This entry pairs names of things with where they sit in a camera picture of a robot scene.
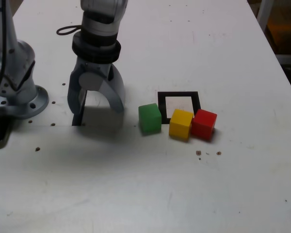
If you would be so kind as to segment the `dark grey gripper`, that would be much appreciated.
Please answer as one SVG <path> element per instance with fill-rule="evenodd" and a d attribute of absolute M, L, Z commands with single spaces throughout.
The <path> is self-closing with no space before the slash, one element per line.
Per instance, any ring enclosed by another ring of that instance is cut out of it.
<path fill-rule="evenodd" d="M 115 112 L 124 111 L 124 83 L 115 66 L 91 63 L 78 57 L 77 66 L 70 75 L 67 94 L 68 105 L 73 114 L 81 113 L 87 91 L 101 93 Z"/>

